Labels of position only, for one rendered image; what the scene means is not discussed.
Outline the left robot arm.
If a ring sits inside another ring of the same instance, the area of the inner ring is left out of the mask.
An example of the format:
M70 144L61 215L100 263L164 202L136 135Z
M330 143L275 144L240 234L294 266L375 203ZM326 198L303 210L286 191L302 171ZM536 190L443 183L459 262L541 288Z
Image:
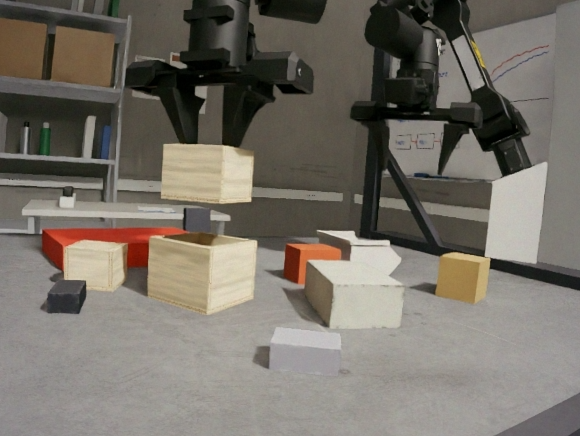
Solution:
M493 86L468 28L470 10L466 1L391 0L387 4L379 1L369 8L371 15L364 36L371 46L399 58L400 65L424 62L439 68L440 46L446 44L445 39L438 29L421 25L429 20L445 32L470 91L470 102L476 102L483 112L482 129L472 132L483 152L493 150L504 178L535 166L531 165L521 139L529 136L530 130L520 111ZM413 78L418 80L399 80ZM397 70L396 78L392 79L384 79L385 103L423 101L432 105L433 96L439 92L438 71L420 70L419 76L406 76L406 70Z

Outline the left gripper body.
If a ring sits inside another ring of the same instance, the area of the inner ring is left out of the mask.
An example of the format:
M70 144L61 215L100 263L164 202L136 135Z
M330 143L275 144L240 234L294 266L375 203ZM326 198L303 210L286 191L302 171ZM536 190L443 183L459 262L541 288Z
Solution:
M439 73L439 68L436 65L424 62L404 63L400 65L398 70L406 70L406 76L419 76L420 70L438 71ZM433 96L432 106L424 104L423 101L420 104L397 102L395 103L397 107L385 107L377 101L355 101L351 107L350 119L359 123L361 121L379 121L384 125L386 120L447 121L448 123L464 124L470 129L482 129L483 112L477 103L451 102L450 108L437 108L436 103L437 95ZM429 115L425 115L423 111L429 112ZM456 122L449 115L449 111Z

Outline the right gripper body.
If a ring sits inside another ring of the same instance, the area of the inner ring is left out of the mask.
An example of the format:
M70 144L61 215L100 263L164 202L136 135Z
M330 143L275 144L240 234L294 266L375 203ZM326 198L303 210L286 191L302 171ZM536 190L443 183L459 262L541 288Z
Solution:
M124 88L152 96L152 89L173 87L195 95L195 86L252 85L273 96L276 84L285 95L313 94L313 69L293 51L257 53L248 65L247 36L254 34L249 13L237 0L194 1L183 14L190 34L188 51L180 51L179 62L187 68L160 60L132 62Z

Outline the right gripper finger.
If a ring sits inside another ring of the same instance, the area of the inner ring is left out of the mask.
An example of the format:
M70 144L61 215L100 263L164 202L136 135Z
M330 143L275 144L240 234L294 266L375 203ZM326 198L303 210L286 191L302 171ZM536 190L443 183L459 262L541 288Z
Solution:
M160 98L175 130L179 144L197 144L199 111L206 99L175 89L152 89Z
M276 97L255 86L224 86L222 145L239 148L256 113L275 100Z

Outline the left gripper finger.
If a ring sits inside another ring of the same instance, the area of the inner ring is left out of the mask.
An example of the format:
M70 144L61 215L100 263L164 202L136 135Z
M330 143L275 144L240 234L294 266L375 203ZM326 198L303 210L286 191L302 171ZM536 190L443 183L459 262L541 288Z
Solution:
M390 128L378 121L361 121L361 125L367 127L375 142L380 166L386 171L389 152Z
M442 175L454 148L463 134L470 134L470 130L466 125L444 123L443 141L438 162L438 175Z

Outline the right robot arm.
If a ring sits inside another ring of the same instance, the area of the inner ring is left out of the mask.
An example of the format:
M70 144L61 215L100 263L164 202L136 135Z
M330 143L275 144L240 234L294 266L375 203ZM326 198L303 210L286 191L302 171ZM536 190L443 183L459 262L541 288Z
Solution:
M255 0L259 15L317 24L324 13L327 0ZM246 61L252 64L260 52L255 43L255 33L247 37ZM250 61L251 60L251 61Z

